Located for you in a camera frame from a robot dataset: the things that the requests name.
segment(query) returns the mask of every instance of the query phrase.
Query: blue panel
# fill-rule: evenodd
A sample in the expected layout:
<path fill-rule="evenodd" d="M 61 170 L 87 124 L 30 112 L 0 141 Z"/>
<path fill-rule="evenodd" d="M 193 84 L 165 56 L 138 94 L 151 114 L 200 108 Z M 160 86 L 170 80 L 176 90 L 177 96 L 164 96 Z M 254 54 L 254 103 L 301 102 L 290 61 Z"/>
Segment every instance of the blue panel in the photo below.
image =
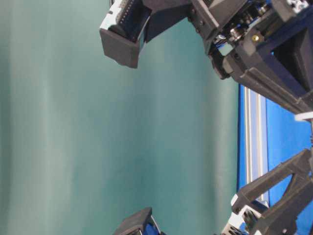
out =
<path fill-rule="evenodd" d="M 269 170 L 296 155 L 304 148 L 310 148 L 311 129 L 309 123 L 296 122 L 292 113 L 269 100 L 267 100 L 267 122 Z M 287 180 L 283 181 L 270 190 L 269 202 L 271 205 L 280 199 L 287 184 Z M 309 233 L 312 220 L 313 204 L 311 203 L 298 218 L 298 235 Z"/>
<path fill-rule="evenodd" d="M 238 189 L 246 185 L 245 87 L 239 86 Z"/>
<path fill-rule="evenodd" d="M 151 224 L 147 224 L 146 230 L 143 233 L 143 235 L 158 235 L 158 231 L 155 227 L 153 227 Z"/>

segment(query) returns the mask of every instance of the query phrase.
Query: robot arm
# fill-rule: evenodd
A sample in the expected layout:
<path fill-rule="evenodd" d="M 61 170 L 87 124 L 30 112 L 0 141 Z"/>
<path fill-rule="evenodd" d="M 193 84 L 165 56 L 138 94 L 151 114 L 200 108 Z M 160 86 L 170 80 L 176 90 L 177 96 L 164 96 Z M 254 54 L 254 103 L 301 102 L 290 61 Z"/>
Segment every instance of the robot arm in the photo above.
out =
<path fill-rule="evenodd" d="M 295 114 L 313 110 L 313 0 L 116 0 L 100 27 L 104 53 L 137 68 L 144 44 L 184 18 L 221 79 Z"/>

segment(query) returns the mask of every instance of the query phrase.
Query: green backdrop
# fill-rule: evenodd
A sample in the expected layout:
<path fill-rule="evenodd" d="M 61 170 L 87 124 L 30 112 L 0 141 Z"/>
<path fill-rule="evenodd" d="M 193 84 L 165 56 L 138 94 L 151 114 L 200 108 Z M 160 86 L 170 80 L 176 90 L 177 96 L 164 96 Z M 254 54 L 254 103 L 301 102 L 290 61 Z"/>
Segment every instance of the green backdrop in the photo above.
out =
<path fill-rule="evenodd" d="M 110 235 L 152 206 L 168 235 L 219 232 L 236 189 L 238 86 L 184 20 L 139 69 L 104 57 L 107 0 L 2 0 L 0 234 Z"/>

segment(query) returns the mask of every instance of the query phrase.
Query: teal fabric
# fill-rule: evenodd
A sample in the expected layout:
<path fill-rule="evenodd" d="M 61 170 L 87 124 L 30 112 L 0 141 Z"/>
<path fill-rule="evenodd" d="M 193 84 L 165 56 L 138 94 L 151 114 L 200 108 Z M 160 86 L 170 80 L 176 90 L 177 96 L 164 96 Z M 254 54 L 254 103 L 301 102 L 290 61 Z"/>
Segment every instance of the teal fabric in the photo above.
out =
<path fill-rule="evenodd" d="M 104 57 L 107 2 L 2 0 L 0 234 L 112 234 L 146 206 L 168 235 L 219 232 L 236 190 L 238 86 L 186 20 L 137 70 Z"/>

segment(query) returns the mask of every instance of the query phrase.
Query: metal screw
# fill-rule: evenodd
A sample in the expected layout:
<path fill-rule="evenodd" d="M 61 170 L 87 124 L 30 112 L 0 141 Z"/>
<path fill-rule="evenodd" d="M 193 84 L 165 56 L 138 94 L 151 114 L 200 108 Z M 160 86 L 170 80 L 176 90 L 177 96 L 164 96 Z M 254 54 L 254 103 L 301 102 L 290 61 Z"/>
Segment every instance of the metal screw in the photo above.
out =
<path fill-rule="evenodd" d="M 254 34 L 254 35 L 252 36 L 252 40 L 253 40 L 254 42 L 258 42 L 258 41 L 260 40 L 259 35 Z"/>

